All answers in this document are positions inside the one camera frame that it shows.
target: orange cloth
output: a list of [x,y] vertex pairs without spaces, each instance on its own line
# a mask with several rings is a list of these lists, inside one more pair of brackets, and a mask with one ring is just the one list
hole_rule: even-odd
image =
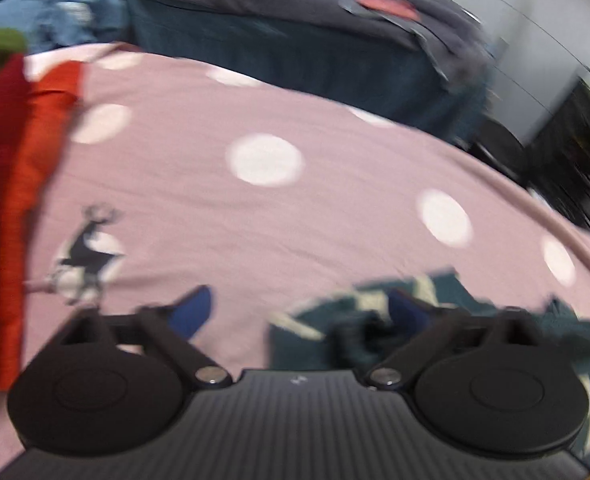
[[15,157],[2,210],[0,232],[0,390],[20,371],[24,330],[24,281],[28,221],[52,176],[79,98],[82,64],[54,67],[30,93],[30,115]]

